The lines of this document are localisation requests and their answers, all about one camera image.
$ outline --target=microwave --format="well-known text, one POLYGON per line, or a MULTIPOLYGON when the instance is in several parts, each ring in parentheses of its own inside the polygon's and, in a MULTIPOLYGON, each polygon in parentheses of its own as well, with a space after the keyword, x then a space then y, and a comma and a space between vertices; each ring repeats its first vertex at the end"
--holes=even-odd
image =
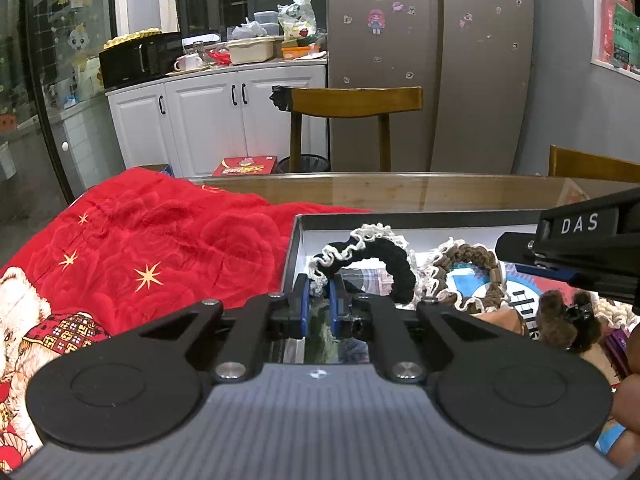
POLYGON ((124 88, 164 77, 184 54, 180 32, 165 32, 125 41, 100 53, 106 89, 124 88))

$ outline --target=purple sticker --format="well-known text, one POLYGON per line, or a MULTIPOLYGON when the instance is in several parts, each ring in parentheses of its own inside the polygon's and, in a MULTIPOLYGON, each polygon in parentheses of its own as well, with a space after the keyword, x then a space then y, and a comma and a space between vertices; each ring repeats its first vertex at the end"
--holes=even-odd
POLYGON ((380 9, 371 9, 367 17, 367 25, 373 34, 381 34, 385 30, 385 13, 380 9))

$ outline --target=wooden table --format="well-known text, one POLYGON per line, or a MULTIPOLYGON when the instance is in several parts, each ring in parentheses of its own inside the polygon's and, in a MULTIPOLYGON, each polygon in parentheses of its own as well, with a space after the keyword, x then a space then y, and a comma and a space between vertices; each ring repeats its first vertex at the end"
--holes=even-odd
POLYGON ((307 173, 195 179, 273 204, 313 202, 376 212, 547 209, 633 184, 544 176, 450 173, 307 173))

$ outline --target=brown furry hair clip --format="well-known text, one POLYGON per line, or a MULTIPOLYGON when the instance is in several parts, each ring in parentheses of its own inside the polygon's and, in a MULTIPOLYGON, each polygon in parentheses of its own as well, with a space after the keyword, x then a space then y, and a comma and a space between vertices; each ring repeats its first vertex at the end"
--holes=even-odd
POLYGON ((600 339, 602 326, 591 306, 591 295, 584 290, 574 294, 573 304, 564 304, 559 290, 540 296, 536 322, 540 342, 553 348, 571 352, 586 352, 600 339))

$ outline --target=silver metal bolt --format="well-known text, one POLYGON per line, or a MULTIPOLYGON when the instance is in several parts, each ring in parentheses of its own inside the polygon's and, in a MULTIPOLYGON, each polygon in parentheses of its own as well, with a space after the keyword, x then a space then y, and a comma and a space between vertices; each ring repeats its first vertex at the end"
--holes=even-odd
POLYGON ((412 361, 402 361, 396 363, 391 371, 398 379, 410 380, 422 374, 422 367, 412 361))
POLYGON ((216 375, 223 379, 239 379, 246 373, 246 367, 242 363, 227 361, 216 366, 216 375))

